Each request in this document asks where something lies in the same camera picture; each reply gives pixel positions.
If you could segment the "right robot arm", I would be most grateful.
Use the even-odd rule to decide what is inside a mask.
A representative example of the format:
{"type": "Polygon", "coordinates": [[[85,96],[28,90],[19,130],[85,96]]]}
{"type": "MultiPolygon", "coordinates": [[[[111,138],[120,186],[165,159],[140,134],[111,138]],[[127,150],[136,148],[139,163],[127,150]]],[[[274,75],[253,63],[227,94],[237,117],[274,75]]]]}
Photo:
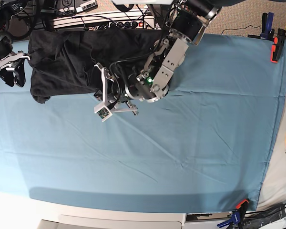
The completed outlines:
{"type": "Polygon", "coordinates": [[[0,0],[0,79],[10,87],[23,87],[26,83],[24,62],[30,57],[23,51],[13,51],[16,39],[8,29],[11,18],[21,13],[27,4],[27,0],[0,0]]]}

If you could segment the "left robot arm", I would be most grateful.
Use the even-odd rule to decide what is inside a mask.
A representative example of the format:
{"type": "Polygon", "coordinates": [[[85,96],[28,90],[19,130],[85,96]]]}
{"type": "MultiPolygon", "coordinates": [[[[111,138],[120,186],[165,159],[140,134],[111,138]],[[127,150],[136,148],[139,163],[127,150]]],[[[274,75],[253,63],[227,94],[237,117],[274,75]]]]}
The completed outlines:
{"type": "Polygon", "coordinates": [[[221,11],[206,0],[174,0],[165,16],[160,38],[147,54],[115,61],[108,68],[97,63],[102,89],[95,93],[94,113],[106,121],[113,113],[138,108],[131,101],[148,103],[164,98],[174,71],[185,59],[189,44],[198,45],[205,29],[221,11]]]}

